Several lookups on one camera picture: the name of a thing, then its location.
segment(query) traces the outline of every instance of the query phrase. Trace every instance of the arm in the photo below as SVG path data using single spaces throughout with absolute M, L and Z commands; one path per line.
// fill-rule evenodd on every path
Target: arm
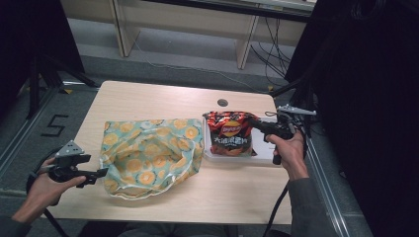
M 290 140 L 283 140 L 276 135 L 266 139 L 277 145 L 274 154 L 282 156 L 282 165 L 290 176 L 288 184 L 293 213 L 292 236 L 337 236 L 316 188 L 308 176 L 303 160 L 303 143 L 298 131 Z
M 53 158 L 46 160 L 43 164 L 48 165 L 52 162 Z M 1 232 L 6 231 L 6 236 L 25 236 L 31 228 L 31 223 L 40 217 L 48 206 L 57 203 L 66 190 L 85 180 L 86 177 L 80 176 L 64 183 L 57 183 L 47 174 L 39 175 L 19 210 L 6 221 L 8 224 L 3 223 L 6 228 L 2 228 Z

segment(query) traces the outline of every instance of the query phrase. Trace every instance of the gray floor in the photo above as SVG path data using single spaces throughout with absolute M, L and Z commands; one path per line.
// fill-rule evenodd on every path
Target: gray floor
M 99 83 L 104 80 L 121 80 L 253 93 L 267 93 L 269 86 L 280 88 L 287 84 L 272 70 L 266 71 L 265 64 L 252 52 L 245 69 L 237 69 L 233 39 L 144 29 L 130 56 L 121 58 L 113 25 L 79 20 L 69 20 L 69 23 L 82 55 L 86 74 Z M 253 45 L 263 53 L 257 42 Z M 263 43 L 262 46 L 267 50 L 271 47 L 268 43 Z M 282 46 L 281 49 L 288 57 L 292 57 L 292 47 Z M 65 73 L 62 73 L 62 77 L 65 80 L 74 80 Z M 276 98 L 275 103 L 284 105 L 291 93 Z M 27 171 L 37 162 L 35 158 L 28 160 L 28 157 L 40 157 L 49 147 L 56 147 L 74 137 L 95 95 L 95 91 L 76 87 L 69 95 L 54 96 L 28 140 L 22 141 L 22 151 L 0 180 L 0 198 L 3 203 L 0 212 L 11 214 L 22 202 L 23 198 L 19 196 L 23 193 Z M 28 91 L 24 91 L 15 109 L 1 121 L 0 151 L 6 149 L 25 122 L 28 99 Z M 40 138 L 42 133 L 56 132 L 47 127 L 53 115 L 70 115 L 69 119 L 60 121 L 65 124 L 62 135 L 59 139 Z M 348 236 L 372 236 L 349 185 L 339 176 L 339 164 L 331 152 L 327 136 L 319 124 L 313 131 L 313 142 L 336 203 L 344 216 Z M 307 162 L 307 165 L 310 173 L 313 173 L 311 164 Z M 60 223 L 70 236 L 76 236 L 85 221 L 60 220 Z M 289 226 L 275 227 L 290 232 Z M 264 228 L 263 225 L 241 225 L 239 234 L 261 236 Z M 30 236 L 57 235 L 47 220 L 40 219 L 34 224 Z

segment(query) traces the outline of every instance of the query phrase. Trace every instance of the floor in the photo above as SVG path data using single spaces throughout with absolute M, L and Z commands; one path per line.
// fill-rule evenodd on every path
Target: floor
M 238 69 L 233 39 L 143 29 L 137 38 L 137 45 L 129 57 L 122 58 L 120 57 L 113 25 L 72 19 L 69 19 L 69 24 L 82 56 L 86 74 L 97 81 L 107 79 L 135 81 L 135 78 L 140 77 L 147 83 L 176 84 L 254 93 L 267 93 L 269 86 L 276 89 L 287 84 L 278 74 L 267 68 L 266 64 L 253 52 L 249 54 L 246 67 Z M 253 45 L 259 53 L 264 53 L 257 42 L 253 42 Z M 261 46 L 266 50 L 271 48 L 268 43 L 262 43 Z M 281 50 L 287 57 L 292 58 L 293 47 L 281 46 Z M 74 81 L 66 75 L 63 77 L 68 81 Z M 80 90 L 76 93 L 79 93 L 80 97 L 93 100 L 96 92 Z M 284 105 L 289 95 L 285 94 L 277 98 L 275 100 L 276 105 Z M 25 103 L 27 99 L 28 93 L 24 92 L 19 101 Z M 78 119 L 73 122 L 79 124 L 84 113 L 88 110 L 88 105 L 76 102 L 75 99 L 71 101 L 74 106 L 74 109 L 71 110 L 80 111 L 80 115 L 77 116 Z M 55 107 L 56 111 L 62 110 L 65 113 L 65 109 L 59 107 L 59 102 L 51 102 L 51 104 L 51 107 Z M 27 112 L 24 106 L 17 106 L 17 108 L 22 109 L 13 111 L 0 126 L 3 136 L 0 139 L 1 150 L 6 148 L 9 140 L 5 137 L 12 137 L 16 133 L 19 124 L 21 124 L 21 122 L 16 121 L 19 121 L 22 115 Z M 313 143 L 321 163 L 321 169 L 327 177 L 327 185 L 330 186 L 333 193 L 333 201 L 336 202 L 344 218 L 344 223 L 341 226 L 344 226 L 345 230 L 340 232 L 343 233 L 341 236 L 372 236 L 349 185 L 339 175 L 339 164 L 330 151 L 331 147 L 320 124 L 313 128 Z M 313 165 L 311 161 L 307 162 L 310 173 L 315 173 L 318 167 Z M 23 194 L 21 191 L 0 188 L 2 188 L 0 198 L 7 206 L 2 212 L 10 214 L 22 202 Z M 83 220 L 60 221 L 62 221 L 60 223 L 70 236 L 76 236 L 85 224 Z M 290 232 L 289 226 L 276 227 Z M 264 228 L 263 225 L 243 225 L 239 226 L 238 233 L 249 237 L 261 236 Z M 53 231 L 46 220 L 41 220 L 35 223 L 30 236 L 56 236 Z

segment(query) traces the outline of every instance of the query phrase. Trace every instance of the snack package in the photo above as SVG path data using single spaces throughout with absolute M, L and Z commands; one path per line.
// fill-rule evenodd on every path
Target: snack package
M 208 112 L 203 114 L 209 126 L 210 152 L 226 156 L 252 156 L 252 127 L 246 112 Z

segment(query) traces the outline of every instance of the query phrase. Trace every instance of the wooden table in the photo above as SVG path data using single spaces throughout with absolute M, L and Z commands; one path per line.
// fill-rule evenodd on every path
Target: wooden table
M 219 99 L 227 107 L 217 104 Z M 91 154 L 81 170 L 99 169 L 107 120 L 202 119 L 209 111 L 246 111 L 262 117 L 274 112 L 268 95 L 107 81 L 102 85 L 75 142 Z M 110 197 L 99 179 L 94 186 L 72 188 L 49 210 L 56 218 L 266 224 L 288 175 L 279 167 L 213 163 L 168 192 L 141 200 Z M 291 224 L 291 204 L 283 200 L 275 223 Z

